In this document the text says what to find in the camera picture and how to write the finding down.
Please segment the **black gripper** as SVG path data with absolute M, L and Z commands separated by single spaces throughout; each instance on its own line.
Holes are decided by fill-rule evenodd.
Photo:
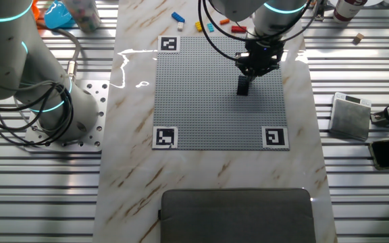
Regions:
M 237 59 L 236 67 L 246 77 L 247 81 L 253 81 L 280 67 L 280 61 L 284 52 L 284 42 L 277 40 L 271 42 L 250 41 L 246 42 L 246 50 L 249 52 L 249 61 Z

